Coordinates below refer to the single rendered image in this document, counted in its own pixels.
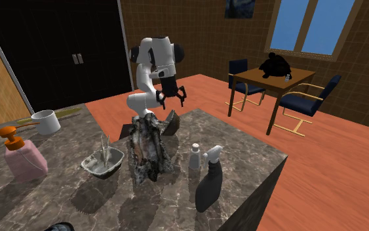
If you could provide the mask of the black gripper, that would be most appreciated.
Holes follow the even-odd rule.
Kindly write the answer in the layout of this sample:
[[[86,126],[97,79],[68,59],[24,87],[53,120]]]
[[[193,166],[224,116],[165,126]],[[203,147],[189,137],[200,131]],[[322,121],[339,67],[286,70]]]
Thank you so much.
[[[177,96],[180,99],[181,107],[184,106],[184,100],[187,97],[185,87],[178,88],[176,77],[161,78],[162,91],[156,90],[156,101],[165,109],[165,98]]]

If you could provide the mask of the grey basin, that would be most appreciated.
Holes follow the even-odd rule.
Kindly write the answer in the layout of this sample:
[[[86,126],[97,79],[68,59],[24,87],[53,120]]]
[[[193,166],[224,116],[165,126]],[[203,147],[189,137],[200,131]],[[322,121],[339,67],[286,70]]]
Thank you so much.
[[[109,150],[110,156],[108,168],[104,167],[104,163],[101,160],[102,150],[97,150],[93,154],[86,157],[81,162],[81,168],[99,179],[104,180],[109,178],[120,168],[123,158],[125,157],[125,154],[122,151],[114,147],[109,147]]]

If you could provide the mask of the window with brown frame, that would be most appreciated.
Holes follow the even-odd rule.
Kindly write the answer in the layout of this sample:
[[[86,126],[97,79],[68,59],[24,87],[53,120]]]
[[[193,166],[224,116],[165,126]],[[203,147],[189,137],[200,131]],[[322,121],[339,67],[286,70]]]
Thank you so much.
[[[275,0],[265,52],[335,62],[363,0]]]

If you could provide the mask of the dark round object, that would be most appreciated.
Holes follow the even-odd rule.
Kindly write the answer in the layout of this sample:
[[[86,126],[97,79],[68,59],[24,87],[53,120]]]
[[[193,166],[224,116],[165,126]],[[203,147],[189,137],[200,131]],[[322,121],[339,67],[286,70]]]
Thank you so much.
[[[49,226],[44,231],[75,231],[75,229],[69,222],[59,222]]]

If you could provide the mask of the dark brown wedge-shaped object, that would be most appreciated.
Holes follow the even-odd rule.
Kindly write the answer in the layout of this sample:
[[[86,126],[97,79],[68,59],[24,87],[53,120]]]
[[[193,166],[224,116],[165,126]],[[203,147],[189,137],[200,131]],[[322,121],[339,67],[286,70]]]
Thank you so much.
[[[171,110],[167,118],[163,121],[163,126],[161,129],[161,135],[163,136],[173,136],[180,128],[180,117],[175,112]]]

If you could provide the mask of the small white shaker bottle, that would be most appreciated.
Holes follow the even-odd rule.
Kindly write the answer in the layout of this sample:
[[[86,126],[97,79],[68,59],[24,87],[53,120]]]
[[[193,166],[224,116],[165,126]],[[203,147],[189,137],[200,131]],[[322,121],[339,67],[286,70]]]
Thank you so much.
[[[200,148],[197,143],[193,143],[190,152],[189,167],[191,169],[198,169],[201,164]]]

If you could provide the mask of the long yellow-green utensil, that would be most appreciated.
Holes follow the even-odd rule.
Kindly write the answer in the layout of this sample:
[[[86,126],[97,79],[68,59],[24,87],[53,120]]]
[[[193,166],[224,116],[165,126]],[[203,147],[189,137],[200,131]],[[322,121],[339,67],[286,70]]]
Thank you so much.
[[[69,114],[72,114],[72,113],[75,113],[75,112],[78,112],[79,110],[81,110],[81,108],[72,108],[72,109],[67,109],[67,110],[62,110],[62,111],[59,111],[59,112],[56,112],[56,117],[57,118],[60,118],[60,117],[64,117],[64,116],[67,116]],[[27,122],[30,122],[32,121],[32,118],[26,118],[26,119],[21,119],[21,120],[18,120],[17,121],[17,124],[19,125],[23,125]]]

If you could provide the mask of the black spray bottle white trigger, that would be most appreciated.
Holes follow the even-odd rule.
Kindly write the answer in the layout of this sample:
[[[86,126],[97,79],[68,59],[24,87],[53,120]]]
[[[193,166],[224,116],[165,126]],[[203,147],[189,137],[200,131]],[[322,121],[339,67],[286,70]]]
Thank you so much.
[[[203,154],[204,167],[208,167],[208,173],[200,181],[195,191],[195,207],[200,213],[204,213],[220,196],[223,182],[220,163],[222,150],[222,146],[216,145]]]

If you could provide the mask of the pink soap dispenser orange pump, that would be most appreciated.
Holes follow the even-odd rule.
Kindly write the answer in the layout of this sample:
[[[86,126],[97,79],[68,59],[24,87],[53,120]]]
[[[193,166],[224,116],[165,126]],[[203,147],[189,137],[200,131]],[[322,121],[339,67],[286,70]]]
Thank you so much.
[[[6,138],[4,159],[16,182],[27,182],[48,173],[47,161],[31,140],[16,135],[19,126],[0,129],[0,137]]]

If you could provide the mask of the black double-door cabinet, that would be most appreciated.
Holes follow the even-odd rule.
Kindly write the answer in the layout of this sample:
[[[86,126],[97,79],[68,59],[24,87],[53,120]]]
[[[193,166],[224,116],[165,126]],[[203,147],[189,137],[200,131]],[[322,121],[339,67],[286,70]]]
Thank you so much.
[[[0,49],[32,112],[133,90],[121,0],[0,0]]]

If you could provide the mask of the brown wooden table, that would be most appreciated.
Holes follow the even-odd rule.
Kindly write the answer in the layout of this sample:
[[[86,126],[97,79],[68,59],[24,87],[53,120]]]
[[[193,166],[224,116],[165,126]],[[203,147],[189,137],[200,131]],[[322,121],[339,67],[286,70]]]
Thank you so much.
[[[235,85],[236,82],[242,82],[246,84],[251,84],[260,88],[265,89],[266,91],[273,91],[277,93],[276,103],[273,108],[273,112],[271,115],[271,119],[266,131],[266,135],[270,135],[272,127],[274,126],[275,118],[277,116],[277,111],[279,108],[279,104],[281,101],[282,96],[287,93],[293,87],[303,83],[304,81],[309,80],[310,77],[315,75],[315,72],[309,70],[303,70],[299,68],[291,68],[292,79],[289,81],[285,81],[284,77],[274,77],[269,76],[268,78],[264,79],[262,75],[265,72],[260,70],[259,68],[254,68],[251,70],[247,70],[245,72],[241,72],[238,74],[233,75],[233,84],[231,88],[231,97],[229,102],[227,103],[228,113],[227,116],[231,117],[234,103],[234,96],[235,96]]]

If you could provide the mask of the patterned robot stand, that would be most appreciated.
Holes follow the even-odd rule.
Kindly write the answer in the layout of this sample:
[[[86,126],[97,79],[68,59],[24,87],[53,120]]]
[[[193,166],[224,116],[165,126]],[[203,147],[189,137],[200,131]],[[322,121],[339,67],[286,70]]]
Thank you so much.
[[[143,183],[145,179],[157,182],[159,174],[174,172],[171,158],[161,140],[159,123],[153,113],[132,118],[128,151],[133,160],[136,185]]]

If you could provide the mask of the pale brush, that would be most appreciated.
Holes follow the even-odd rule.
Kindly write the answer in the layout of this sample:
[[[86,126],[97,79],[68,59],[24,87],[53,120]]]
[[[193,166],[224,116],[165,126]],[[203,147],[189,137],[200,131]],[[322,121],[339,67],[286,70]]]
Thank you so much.
[[[104,167],[108,168],[108,161],[110,156],[110,150],[109,150],[109,144],[110,144],[110,136],[107,136],[107,141],[104,142],[103,138],[101,138],[101,144],[102,144],[102,154],[101,154],[101,160],[104,163]]]

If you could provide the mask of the blue chair with brass frame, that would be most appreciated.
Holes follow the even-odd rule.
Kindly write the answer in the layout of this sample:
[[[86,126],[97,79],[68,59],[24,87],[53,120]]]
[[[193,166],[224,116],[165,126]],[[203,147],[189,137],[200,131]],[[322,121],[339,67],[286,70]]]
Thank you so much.
[[[241,72],[245,72],[247,70],[248,70],[248,60],[247,59],[229,61],[229,88],[230,89],[232,88],[232,84],[233,84],[233,75],[239,74]],[[244,110],[245,102],[250,102],[252,104],[260,106],[265,96],[265,89],[251,85],[251,84],[242,83],[239,81],[236,82],[235,90],[239,93],[244,94],[242,101],[233,103],[233,108],[238,110],[239,112],[242,112]],[[256,93],[262,94],[259,102],[253,102],[247,99],[247,96],[252,95],[252,94],[254,95]]]
[[[293,119],[298,120],[298,124],[294,127],[293,130],[288,129],[286,127],[282,127],[277,124],[274,124],[274,126],[280,129],[283,129],[285,131],[294,133],[295,135],[300,135],[301,137],[304,137],[305,135],[299,133],[298,129],[300,128],[302,123],[311,124],[311,122],[305,119],[292,116],[292,115],[288,115],[285,113],[285,109],[289,109],[289,110],[307,115],[309,117],[313,117],[318,111],[318,109],[320,108],[321,104],[324,102],[324,100],[330,95],[330,93],[335,89],[337,84],[340,82],[340,79],[341,79],[341,75],[335,75],[325,87],[313,85],[310,83],[303,84],[303,85],[307,85],[310,87],[316,87],[318,89],[322,89],[322,92],[320,93],[319,96],[313,96],[311,94],[289,90],[287,93],[285,93],[282,96],[279,106],[283,107],[282,114],[284,116],[291,117]]]

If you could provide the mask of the dark blue wall picture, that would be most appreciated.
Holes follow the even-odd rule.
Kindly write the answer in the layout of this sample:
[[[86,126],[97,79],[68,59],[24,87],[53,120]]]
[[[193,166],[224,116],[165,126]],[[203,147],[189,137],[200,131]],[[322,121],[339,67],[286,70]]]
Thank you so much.
[[[256,0],[226,0],[225,18],[247,19],[254,14]]]

